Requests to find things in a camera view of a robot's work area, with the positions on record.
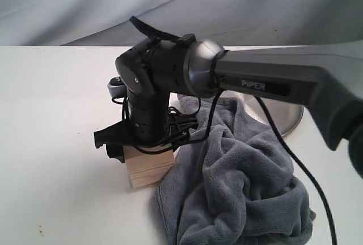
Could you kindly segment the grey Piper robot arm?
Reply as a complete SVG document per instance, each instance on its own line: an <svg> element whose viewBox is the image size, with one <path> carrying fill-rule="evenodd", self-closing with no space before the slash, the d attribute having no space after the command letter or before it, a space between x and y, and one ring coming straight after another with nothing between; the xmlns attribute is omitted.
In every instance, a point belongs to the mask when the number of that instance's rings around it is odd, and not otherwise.
<svg viewBox="0 0 363 245"><path fill-rule="evenodd" d="M362 174L362 42L226 50L185 35L178 41L148 37L115 62L113 98L124 98L121 122L94 133L96 147L123 158L123 146L146 154L154 147L190 143L196 116L172 113L171 93L218 97L231 90L306 107L327 147L348 141L348 154Z"/></svg>

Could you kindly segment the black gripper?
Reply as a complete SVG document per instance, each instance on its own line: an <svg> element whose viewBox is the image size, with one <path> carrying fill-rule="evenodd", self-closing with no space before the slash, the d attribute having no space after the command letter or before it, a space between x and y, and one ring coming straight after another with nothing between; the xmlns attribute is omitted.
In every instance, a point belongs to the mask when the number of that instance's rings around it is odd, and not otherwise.
<svg viewBox="0 0 363 245"><path fill-rule="evenodd" d="M106 146L108 157L121 163L125 163L123 146L148 149L170 145L176 149L189 142L189 130L199 125L195 112L183 114L169 106L169 91L146 96L127 88L122 98L122 120L94 132L95 147Z"/></svg>

